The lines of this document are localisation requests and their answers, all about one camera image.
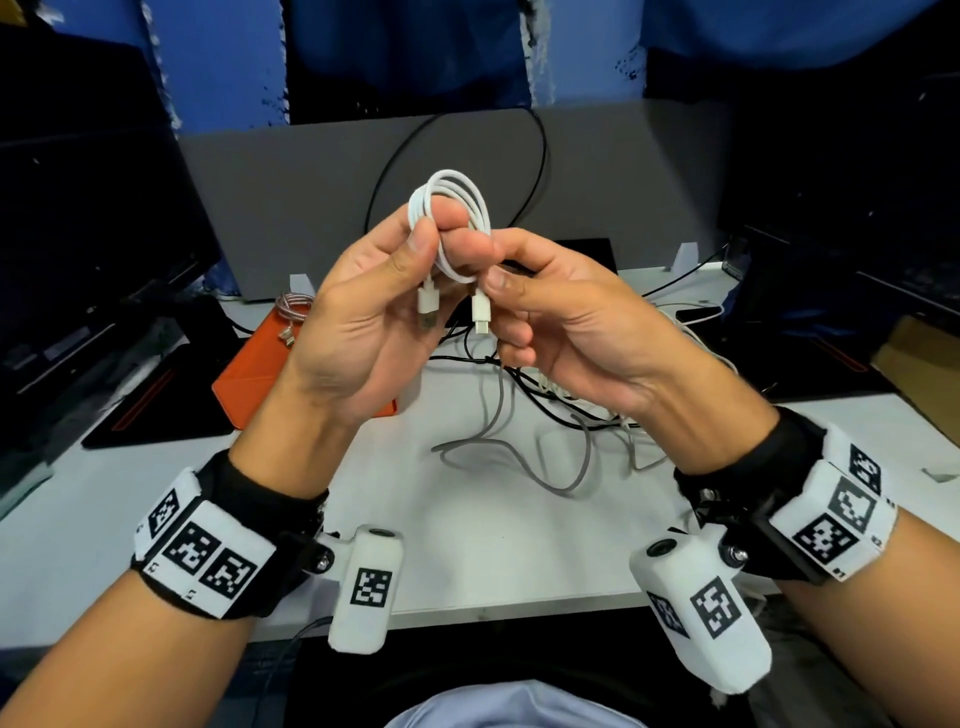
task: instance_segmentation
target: orange case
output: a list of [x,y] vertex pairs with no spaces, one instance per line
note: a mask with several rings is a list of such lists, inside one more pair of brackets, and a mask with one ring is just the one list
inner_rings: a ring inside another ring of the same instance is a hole
[[[213,394],[237,429],[244,429],[250,422],[290,355],[290,350],[279,338],[288,324],[274,308],[213,382]],[[295,334],[299,330],[299,325],[294,326]],[[393,400],[374,416],[395,414],[396,400]]]

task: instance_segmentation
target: fingernail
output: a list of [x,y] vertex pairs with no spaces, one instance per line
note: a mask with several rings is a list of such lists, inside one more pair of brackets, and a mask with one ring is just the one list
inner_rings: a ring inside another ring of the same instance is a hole
[[494,265],[487,272],[487,285],[490,288],[503,288],[507,282],[507,276],[504,274],[503,269],[499,266]]

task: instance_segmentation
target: qr code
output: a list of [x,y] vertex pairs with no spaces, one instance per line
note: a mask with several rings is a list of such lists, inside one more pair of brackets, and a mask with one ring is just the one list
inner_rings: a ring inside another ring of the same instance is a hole
[[200,578],[200,583],[227,599],[234,599],[255,573],[254,562],[247,561],[236,551],[225,548],[210,564],[210,568]]
[[181,569],[195,574],[218,548],[218,539],[190,521],[163,549],[163,555]]
[[740,619],[740,609],[719,576],[692,596],[690,601],[700,615],[700,621],[715,640]]
[[859,539],[825,513],[797,531],[793,541],[821,564],[829,564],[858,543]]
[[841,476],[827,509],[860,533],[866,533],[876,501]]
[[850,473],[878,496],[880,495],[880,466],[856,445],[850,445]]
[[687,639],[690,639],[690,636],[686,634],[686,630],[684,629],[684,623],[680,621],[677,610],[673,608],[673,604],[671,604],[668,599],[655,595],[653,592],[647,592],[647,596],[650,597],[651,605],[657,610],[657,614],[660,615],[660,621],[663,622],[663,626],[667,629],[672,629],[678,635],[683,635]]
[[356,584],[353,585],[353,596],[350,598],[350,604],[359,604],[364,607],[383,607],[387,603],[387,592],[390,589],[390,580],[393,577],[392,571],[359,570]]
[[163,530],[163,526],[180,512],[180,501],[177,500],[177,489],[172,488],[170,493],[163,497],[163,500],[156,505],[156,508],[147,516],[147,524],[150,526],[150,538],[155,539],[156,535]]

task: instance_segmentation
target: dark blue cloth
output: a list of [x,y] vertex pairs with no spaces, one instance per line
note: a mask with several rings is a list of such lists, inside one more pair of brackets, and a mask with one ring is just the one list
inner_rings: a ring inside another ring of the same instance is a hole
[[816,68],[862,53],[935,0],[646,0],[640,42],[757,68]]
[[495,106],[530,103],[516,0],[291,0],[290,13],[288,33],[313,73],[385,97],[496,80]]

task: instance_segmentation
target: coiled white cable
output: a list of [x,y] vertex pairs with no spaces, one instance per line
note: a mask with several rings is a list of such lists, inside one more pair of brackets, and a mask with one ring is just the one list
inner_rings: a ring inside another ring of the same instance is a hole
[[[490,214],[487,211],[487,203],[484,201],[483,195],[480,194],[477,185],[467,175],[453,169],[440,170],[427,180],[423,187],[414,190],[407,205],[407,221],[410,224],[410,230],[416,226],[422,217],[434,219],[431,205],[434,195],[443,195],[451,200],[456,200],[467,209],[470,217],[469,226],[473,230],[484,232],[487,235],[491,233]],[[453,266],[446,259],[443,241],[437,248],[437,259],[434,260],[434,265],[440,269],[441,273],[458,283],[475,283],[477,280],[476,276],[463,276],[453,270]],[[488,333],[491,318],[490,299],[487,298],[487,294],[477,289],[471,302],[473,323],[476,324],[477,333]],[[433,328],[437,325],[437,311],[439,309],[440,293],[434,286],[433,277],[427,276],[417,295],[417,311],[420,314],[420,323],[424,328]]]

